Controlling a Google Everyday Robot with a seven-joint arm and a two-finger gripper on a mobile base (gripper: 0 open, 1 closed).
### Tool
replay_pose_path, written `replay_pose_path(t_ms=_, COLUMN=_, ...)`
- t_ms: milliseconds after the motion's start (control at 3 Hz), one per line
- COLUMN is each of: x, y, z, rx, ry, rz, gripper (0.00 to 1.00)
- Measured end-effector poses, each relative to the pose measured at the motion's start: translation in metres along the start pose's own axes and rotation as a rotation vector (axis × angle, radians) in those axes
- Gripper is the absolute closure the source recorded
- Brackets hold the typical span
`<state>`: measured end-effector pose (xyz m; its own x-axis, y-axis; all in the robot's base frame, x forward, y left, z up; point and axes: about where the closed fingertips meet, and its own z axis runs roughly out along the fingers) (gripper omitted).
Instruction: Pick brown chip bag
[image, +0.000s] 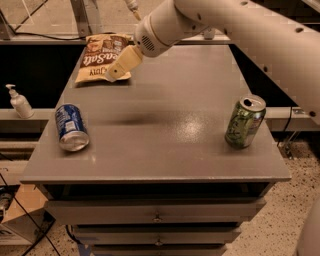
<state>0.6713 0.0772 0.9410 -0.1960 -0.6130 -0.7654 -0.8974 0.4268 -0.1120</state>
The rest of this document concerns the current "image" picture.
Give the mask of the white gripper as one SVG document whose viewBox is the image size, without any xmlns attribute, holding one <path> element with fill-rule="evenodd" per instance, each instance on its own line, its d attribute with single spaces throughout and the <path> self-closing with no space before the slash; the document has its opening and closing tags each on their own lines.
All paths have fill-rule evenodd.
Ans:
<svg viewBox="0 0 320 256">
<path fill-rule="evenodd" d="M 105 72 L 110 82 L 123 77 L 142 63 L 143 55 L 157 57 L 179 41 L 207 28 L 206 0 L 164 0 L 137 26 L 134 42 L 122 50 Z"/>
</svg>

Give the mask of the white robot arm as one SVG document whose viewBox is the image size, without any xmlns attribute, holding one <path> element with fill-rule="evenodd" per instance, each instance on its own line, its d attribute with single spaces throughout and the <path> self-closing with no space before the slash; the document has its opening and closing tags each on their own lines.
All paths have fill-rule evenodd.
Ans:
<svg viewBox="0 0 320 256">
<path fill-rule="evenodd" d="M 114 82 L 208 28 L 224 33 L 320 124 L 320 33 L 251 0 L 165 0 L 137 25 L 134 44 L 107 69 Z"/>
</svg>

